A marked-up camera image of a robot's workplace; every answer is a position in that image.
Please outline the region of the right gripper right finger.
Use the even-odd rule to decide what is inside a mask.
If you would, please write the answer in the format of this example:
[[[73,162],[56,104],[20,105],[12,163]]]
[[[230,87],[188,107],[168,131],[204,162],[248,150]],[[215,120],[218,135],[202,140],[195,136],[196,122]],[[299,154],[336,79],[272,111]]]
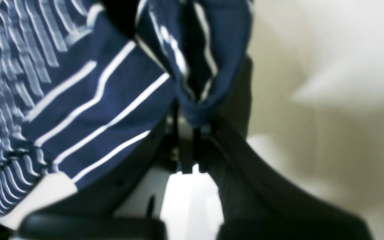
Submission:
[[[194,129],[200,170],[218,187],[218,240],[371,240],[365,221],[270,167],[221,116]]]

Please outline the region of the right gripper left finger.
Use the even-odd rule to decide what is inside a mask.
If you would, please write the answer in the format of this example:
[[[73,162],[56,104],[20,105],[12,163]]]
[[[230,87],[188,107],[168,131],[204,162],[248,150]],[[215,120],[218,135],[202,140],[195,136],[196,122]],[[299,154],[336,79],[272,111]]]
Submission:
[[[166,240],[159,219],[169,177],[192,173],[192,127],[174,103],[108,175],[29,214],[20,240]]]

